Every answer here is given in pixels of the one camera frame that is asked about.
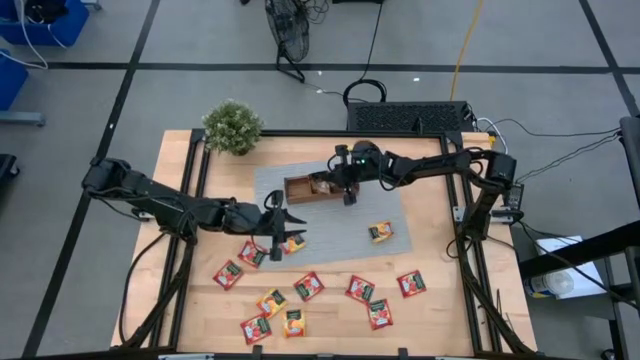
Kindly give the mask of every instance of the snack packet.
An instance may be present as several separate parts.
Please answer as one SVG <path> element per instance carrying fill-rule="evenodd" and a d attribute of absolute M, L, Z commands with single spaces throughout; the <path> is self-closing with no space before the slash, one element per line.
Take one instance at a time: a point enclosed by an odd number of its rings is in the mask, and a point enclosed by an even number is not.
<path fill-rule="evenodd" d="M 270 319 L 278 311 L 287 305 L 287 300 L 282 296 L 278 289 L 269 289 L 267 293 L 261 297 L 256 303 L 260 311 L 267 319 Z"/>
<path fill-rule="evenodd" d="M 376 286 L 373 283 L 353 275 L 351 276 L 349 288 L 345 292 L 345 295 L 352 297 L 361 303 L 368 304 L 369 300 L 371 300 L 373 289 L 375 287 Z"/>
<path fill-rule="evenodd" d="M 302 249 L 307 243 L 304 241 L 300 234 L 293 235 L 287 238 L 287 240 L 280 244 L 280 248 L 285 255 L 293 254 L 294 252 Z"/>
<path fill-rule="evenodd" d="M 253 242 L 247 240 L 247 242 L 244 243 L 244 247 L 240 251 L 240 254 L 238 254 L 238 259 L 257 269 L 268 254 L 269 250 L 264 249 L 259 245 L 253 246 Z"/>
<path fill-rule="evenodd" d="M 213 281 L 217 282 L 224 288 L 225 291 L 231 289 L 233 284 L 242 277 L 242 268 L 240 266 L 233 263 L 231 260 L 227 260 L 227 262 L 222 266 L 218 272 L 213 275 Z"/>
<path fill-rule="evenodd" d="M 240 327 L 242 328 L 242 334 L 244 334 L 244 340 L 247 345 L 251 345 L 271 335 L 271 328 L 264 314 L 260 314 L 241 323 Z"/>
<path fill-rule="evenodd" d="M 378 330 L 388 325 L 393 325 L 391 310 L 387 299 L 376 300 L 369 303 L 367 308 L 369 313 L 369 322 L 372 330 Z"/>
<path fill-rule="evenodd" d="M 391 221 L 383 221 L 369 226 L 369 235 L 374 243 L 389 239 L 393 235 Z"/>
<path fill-rule="evenodd" d="M 422 280 L 422 275 L 420 275 L 420 271 L 418 270 L 400 276 L 398 278 L 398 284 L 400 284 L 402 296 L 406 298 L 427 291 L 424 280 Z"/>
<path fill-rule="evenodd" d="M 305 275 L 302 279 L 298 280 L 293 287 L 298 292 L 298 295 L 302 298 L 302 301 L 309 301 L 312 297 L 316 296 L 322 289 L 324 289 L 324 285 L 318 279 L 318 276 L 314 271 Z"/>
<path fill-rule="evenodd" d="M 306 322 L 302 310 L 288 310 L 283 315 L 284 336 L 305 336 Z"/>

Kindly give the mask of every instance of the yellow cable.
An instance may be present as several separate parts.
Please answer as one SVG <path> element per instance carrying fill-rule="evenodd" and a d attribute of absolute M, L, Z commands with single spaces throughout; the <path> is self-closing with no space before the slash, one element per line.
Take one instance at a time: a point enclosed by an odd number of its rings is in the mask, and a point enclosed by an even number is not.
<path fill-rule="evenodd" d="M 471 21 L 471 26 L 469 26 L 469 30 L 467 30 L 467 36 L 464 38 L 464 45 L 462 45 L 462 49 L 460 49 L 460 55 L 458 55 L 458 62 L 456 63 L 456 70 L 453 73 L 453 83 L 451 84 L 451 96 L 449 96 L 449 101 L 453 101 L 453 96 L 456 93 L 456 84 L 458 82 L 458 72 L 460 71 L 460 63 L 462 62 L 462 58 L 464 57 L 464 52 L 467 49 L 467 45 L 469 45 L 469 40 L 471 40 L 471 34 L 473 34 L 473 29 L 476 27 L 476 23 L 478 23 L 478 18 L 480 17 L 480 10 L 482 10 L 482 5 L 484 0 L 478 0 L 478 5 L 473 12 L 473 20 Z"/>

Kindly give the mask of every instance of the yellow snack packet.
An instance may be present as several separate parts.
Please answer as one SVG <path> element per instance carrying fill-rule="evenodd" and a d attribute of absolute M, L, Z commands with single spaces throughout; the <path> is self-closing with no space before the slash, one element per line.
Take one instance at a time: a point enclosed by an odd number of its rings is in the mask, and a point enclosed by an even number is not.
<path fill-rule="evenodd" d="M 306 245 L 306 242 L 300 235 L 294 235 L 287 238 L 287 240 L 280 244 L 280 248 L 285 255 L 293 254 L 294 252 L 302 249 Z"/>
<path fill-rule="evenodd" d="M 306 322 L 302 310 L 289 310 L 282 315 L 284 321 L 284 336 L 305 336 Z"/>
<path fill-rule="evenodd" d="M 391 221 L 383 221 L 369 226 L 369 235 L 374 243 L 389 239 L 393 235 Z"/>
<path fill-rule="evenodd" d="M 277 314 L 278 311 L 282 310 L 285 305 L 287 305 L 287 300 L 282 296 L 278 289 L 269 289 L 267 293 L 261 297 L 256 303 L 260 311 L 270 319 L 273 315 Z"/>

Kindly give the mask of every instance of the plant pot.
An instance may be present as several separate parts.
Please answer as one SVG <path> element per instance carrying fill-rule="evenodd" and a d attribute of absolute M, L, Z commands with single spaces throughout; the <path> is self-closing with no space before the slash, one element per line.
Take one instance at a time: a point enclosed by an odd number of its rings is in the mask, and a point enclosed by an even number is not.
<path fill-rule="evenodd" d="M 233 151 L 233 152 L 231 152 L 231 155 L 244 156 L 244 155 L 247 155 L 249 153 L 249 150 L 251 150 L 251 149 L 242 149 L 242 150 Z"/>

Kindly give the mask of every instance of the gray mat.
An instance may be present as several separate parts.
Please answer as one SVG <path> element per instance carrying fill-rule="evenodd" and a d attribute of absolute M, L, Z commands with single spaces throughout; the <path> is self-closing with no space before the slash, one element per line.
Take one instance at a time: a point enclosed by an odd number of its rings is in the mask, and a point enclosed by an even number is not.
<path fill-rule="evenodd" d="M 262 204 L 269 192 L 284 190 L 284 178 L 306 175 L 326 169 L 326 163 L 313 162 L 255 170 L 256 204 Z M 302 236 L 307 245 L 280 262 L 266 259 L 263 269 L 330 263 L 411 251 L 411 238 L 399 191 L 384 191 L 377 181 L 360 184 L 358 202 L 344 206 L 342 198 L 306 204 L 286 205 L 289 213 L 307 221 L 306 225 L 287 224 L 287 229 L 307 229 Z M 373 244 L 367 228 L 380 221 L 391 221 L 393 237 Z M 256 238 L 270 248 L 271 240 Z"/>

